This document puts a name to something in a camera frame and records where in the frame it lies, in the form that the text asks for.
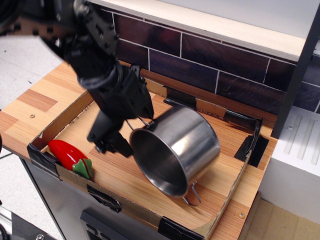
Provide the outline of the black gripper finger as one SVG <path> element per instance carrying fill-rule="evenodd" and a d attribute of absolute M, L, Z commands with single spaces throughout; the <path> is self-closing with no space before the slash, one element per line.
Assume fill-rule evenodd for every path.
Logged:
<path fill-rule="evenodd" d="M 144 124 L 144 125 L 150 125 L 153 121 L 154 121 L 154 111 L 153 108 L 150 109 L 148 106 L 145 106 L 140 115 L 138 116 L 138 118 L 140 119 L 140 121 Z"/>
<path fill-rule="evenodd" d="M 98 138 L 94 144 L 96 150 L 102 154 L 119 153 L 126 158 L 133 154 L 130 144 L 118 131 Z"/>

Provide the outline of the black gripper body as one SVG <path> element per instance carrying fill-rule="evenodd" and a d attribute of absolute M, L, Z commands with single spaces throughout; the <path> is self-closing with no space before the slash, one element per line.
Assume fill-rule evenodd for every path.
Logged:
<path fill-rule="evenodd" d="M 138 118 L 146 106 L 154 112 L 146 80 L 140 76 L 140 71 L 138 65 L 118 64 L 109 77 L 87 87 L 100 109 L 88 134 L 89 142 L 119 132 L 125 120 Z"/>

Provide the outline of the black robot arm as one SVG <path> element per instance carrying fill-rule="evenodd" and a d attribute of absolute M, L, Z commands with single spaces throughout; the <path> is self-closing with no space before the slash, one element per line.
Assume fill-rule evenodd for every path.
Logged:
<path fill-rule="evenodd" d="M 119 36 L 86 0 L 3 0 L 0 33 L 38 36 L 75 71 L 78 83 L 98 105 L 88 141 L 100 153 L 133 154 L 120 134 L 124 121 L 152 119 L 154 109 L 137 65 L 123 66 L 116 57 Z"/>

